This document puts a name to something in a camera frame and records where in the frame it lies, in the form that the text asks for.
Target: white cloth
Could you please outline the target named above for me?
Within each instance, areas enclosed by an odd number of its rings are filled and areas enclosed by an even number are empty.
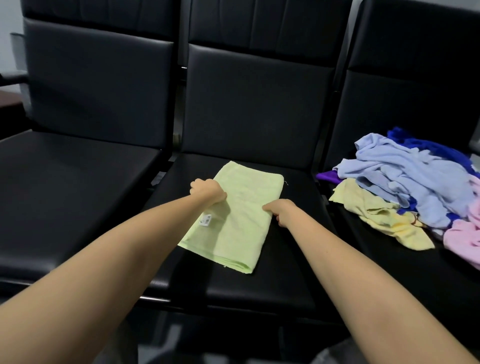
[[[433,228],[449,226],[448,212],[467,216],[475,196],[470,175],[460,164],[375,133],[355,146],[357,159],[344,159],[334,168],[339,178],[355,178],[360,187],[402,207],[408,206],[412,196],[418,202],[420,221]]]

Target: chair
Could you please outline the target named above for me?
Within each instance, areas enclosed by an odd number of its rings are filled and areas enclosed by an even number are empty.
[[[194,0],[182,153],[144,209],[188,195],[234,160],[280,173],[290,198],[334,230],[310,167],[350,0]],[[251,275],[175,248],[146,295],[189,312],[340,318],[290,233],[270,226]]]
[[[174,2],[23,0],[35,131],[0,141],[0,281],[32,282],[135,213],[171,154]]]
[[[419,139],[468,150],[480,116],[480,13],[413,0],[365,0],[323,170],[354,158],[354,142],[400,126]],[[415,252],[341,205],[340,232],[430,310],[463,344],[480,323],[480,272],[439,242]]]

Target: folded green cloth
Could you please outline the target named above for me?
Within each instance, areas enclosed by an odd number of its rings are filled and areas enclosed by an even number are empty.
[[[280,197],[283,176],[229,162],[214,178],[225,201],[198,217],[179,246],[242,273],[252,273],[272,214],[262,206]]]

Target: chair backrest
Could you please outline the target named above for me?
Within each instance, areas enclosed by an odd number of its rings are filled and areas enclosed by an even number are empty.
[[[193,0],[182,150],[306,169],[351,0]]]
[[[466,150],[480,116],[480,13],[414,0],[365,0],[328,153],[331,170],[354,142],[399,126]]]
[[[33,119],[52,132],[167,148],[174,3],[22,0]]]

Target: pale yellow cloth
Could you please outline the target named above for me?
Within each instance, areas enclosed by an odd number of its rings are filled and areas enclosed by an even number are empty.
[[[242,273],[252,273],[268,233],[272,214],[262,206],[280,197],[283,176],[229,162],[214,180],[226,201],[204,211],[179,246]],[[201,220],[212,215],[209,225]]]
[[[423,231],[412,212],[397,213],[398,205],[386,202],[381,197],[357,185],[354,178],[347,178],[339,184],[330,201],[343,204],[346,210],[360,216],[372,228],[393,236],[399,243],[413,250],[433,249],[435,246]]]

